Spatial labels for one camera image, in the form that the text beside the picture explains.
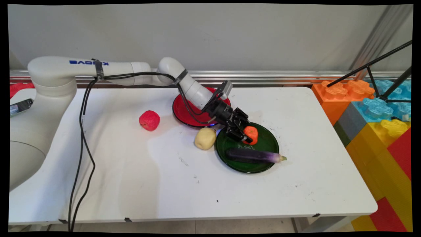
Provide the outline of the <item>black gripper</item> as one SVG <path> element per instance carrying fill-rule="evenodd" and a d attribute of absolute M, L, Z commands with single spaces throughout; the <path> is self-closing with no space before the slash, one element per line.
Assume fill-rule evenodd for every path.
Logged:
<path fill-rule="evenodd" d="M 251 123 L 248 120 L 248 115 L 241 109 L 233 109 L 223 100 L 216 99 L 209 104 L 208 114 L 212 120 L 228 126 L 227 137 L 232 138 L 237 142 L 246 142 L 247 144 L 254 142 L 254 139 L 245 133 L 246 128 L 248 128 Z"/>

